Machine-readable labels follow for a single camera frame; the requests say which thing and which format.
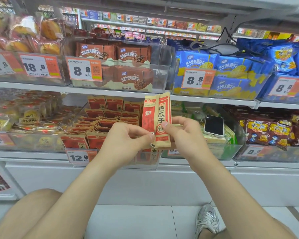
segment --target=smartphone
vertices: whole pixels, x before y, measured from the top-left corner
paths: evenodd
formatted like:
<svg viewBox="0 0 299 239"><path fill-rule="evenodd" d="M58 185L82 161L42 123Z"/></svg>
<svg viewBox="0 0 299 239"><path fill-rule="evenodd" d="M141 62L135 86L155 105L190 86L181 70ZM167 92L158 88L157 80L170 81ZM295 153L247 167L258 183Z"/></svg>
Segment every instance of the smartphone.
<svg viewBox="0 0 299 239"><path fill-rule="evenodd" d="M204 125L204 133L216 137L223 137L224 119L222 117L207 115Z"/></svg>

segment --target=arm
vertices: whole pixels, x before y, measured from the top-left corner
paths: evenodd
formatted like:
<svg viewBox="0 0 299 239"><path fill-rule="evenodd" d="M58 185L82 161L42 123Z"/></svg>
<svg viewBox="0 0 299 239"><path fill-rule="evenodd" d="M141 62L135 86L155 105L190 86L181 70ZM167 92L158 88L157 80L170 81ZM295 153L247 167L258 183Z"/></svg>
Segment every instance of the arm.
<svg viewBox="0 0 299 239"><path fill-rule="evenodd" d="M153 139L154 135L141 127L114 124L98 155L23 238L81 239L107 181Z"/></svg>
<svg viewBox="0 0 299 239"><path fill-rule="evenodd" d="M227 171L211 153L198 122L173 117L174 124L163 127L173 136L179 152L188 160L190 167L202 179L231 238L295 238L279 222L275 221L247 192L239 181Z"/></svg>

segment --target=shoe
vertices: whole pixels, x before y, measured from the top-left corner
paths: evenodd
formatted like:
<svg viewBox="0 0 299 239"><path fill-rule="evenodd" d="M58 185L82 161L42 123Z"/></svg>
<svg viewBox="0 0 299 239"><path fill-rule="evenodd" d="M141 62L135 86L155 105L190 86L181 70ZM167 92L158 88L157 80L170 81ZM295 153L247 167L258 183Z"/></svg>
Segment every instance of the shoe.
<svg viewBox="0 0 299 239"><path fill-rule="evenodd" d="M203 205L196 217L196 233L195 239L198 239L201 231L206 228L212 233L219 232L219 220L214 208L210 204Z"/></svg>

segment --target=person's left hand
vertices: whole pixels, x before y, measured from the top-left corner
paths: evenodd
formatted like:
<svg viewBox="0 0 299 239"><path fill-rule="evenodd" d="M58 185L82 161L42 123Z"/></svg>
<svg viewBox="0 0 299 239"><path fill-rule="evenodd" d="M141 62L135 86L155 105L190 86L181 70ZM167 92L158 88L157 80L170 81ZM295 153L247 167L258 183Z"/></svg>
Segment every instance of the person's left hand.
<svg viewBox="0 0 299 239"><path fill-rule="evenodd" d="M111 169L128 164L138 151L149 148L154 135L140 126L117 122L110 129L98 155L92 160L102 161Z"/></svg>

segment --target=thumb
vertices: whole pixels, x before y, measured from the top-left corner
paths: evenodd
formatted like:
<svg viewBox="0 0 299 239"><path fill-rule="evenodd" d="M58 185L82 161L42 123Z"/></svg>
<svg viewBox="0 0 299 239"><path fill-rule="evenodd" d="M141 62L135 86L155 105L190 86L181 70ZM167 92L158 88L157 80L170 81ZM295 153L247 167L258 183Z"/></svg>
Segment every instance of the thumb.
<svg viewBox="0 0 299 239"><path fill-rule="evenodd" d="M143 135L139 138L135 138L133 139L133 146L135 146L138 151L144 148L148 148L150 146L150 143L154 141L154 138L155 136L152 133Z"/></svg>
<svg viewBox="0 0 299 239"><path fill-rule="evenodd" d="M170 134L173 137L175 137L176 133L180 130L179 128L173 126L172 124L170 124L167 121L162 122L162 127L165 132L167 132L168 134Z"/></svg>

